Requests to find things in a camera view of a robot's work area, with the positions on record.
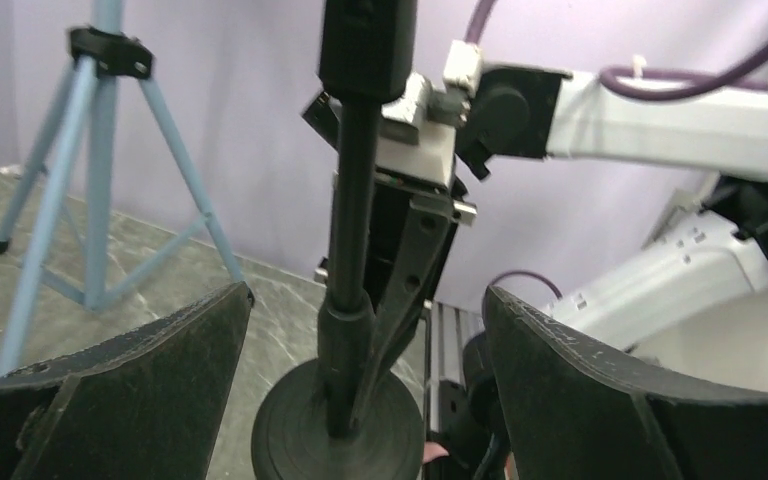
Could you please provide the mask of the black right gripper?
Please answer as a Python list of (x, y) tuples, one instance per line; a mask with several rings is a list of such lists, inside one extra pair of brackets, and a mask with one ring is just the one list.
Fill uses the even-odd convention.
[[(320, 91), (302, 118), (336, 149), (339, 114), (332, 106), (336, 102)], [(441, 190), (399, 175), (379, 171), (376, 177), (364, 289), (377, 315), (351, 413), (352, 427), (365, 415), (385, 359), (411, 323), (413, 307), (424, 299), (434, 300), (457, 225), (471, 225), (477, 216), (477, 207), (464, 201), (468, 190), (457, 176), (452, 187)], [(413, 198), (418, 194), (440, 198)]]

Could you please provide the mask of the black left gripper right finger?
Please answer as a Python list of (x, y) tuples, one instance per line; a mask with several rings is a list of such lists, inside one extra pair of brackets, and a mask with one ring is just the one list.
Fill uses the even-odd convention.
[(768, 479), (768, 393), (648, 364), (486, 290), (500, 402), (523, 479)]

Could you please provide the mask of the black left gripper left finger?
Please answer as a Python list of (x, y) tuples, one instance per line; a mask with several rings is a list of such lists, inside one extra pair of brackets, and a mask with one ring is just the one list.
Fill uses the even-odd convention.
[(0, 377), (0, 479), (203, 479), (250, 316), (233, 283)]

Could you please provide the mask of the black round-base mic stand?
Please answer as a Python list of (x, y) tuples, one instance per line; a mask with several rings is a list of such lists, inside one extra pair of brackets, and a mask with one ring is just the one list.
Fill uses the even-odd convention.
[(260, 405), (251, 438), (259, 479), (413, 479), (420, 470), (421, 414), (395, 375), (377, 372), (383, 325), (364, 288), (381, 110), (405, 90), (416, 18), (413, 1), (325, 5), (319, 78), (342, 108), (318, 355)]

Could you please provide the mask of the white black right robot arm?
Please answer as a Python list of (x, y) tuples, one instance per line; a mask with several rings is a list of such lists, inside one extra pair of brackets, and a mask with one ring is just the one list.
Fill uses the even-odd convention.
[(628, 352), (675, 334), (670, 366), (768, 391), (768, 327), (746, 314), (708, 318), (741, 298), (768, 303), (768, 82), (740, 80), (666, 103), (622, 96), (596, 74), (536, 67), (448, 71), (445, 82), (437, 90), (413, 75), (383, 111), (364, 276), (373, 303), (395, 266), (417, 258), (429, 269), (407, 314), (415, 319), (429, 307), (458, 226), (475, 216), (456, 161), (478, 179), (494, 156), (706, 170), (712, 181), (676, 190), (636, 256), (558, 294), (544, 311)]

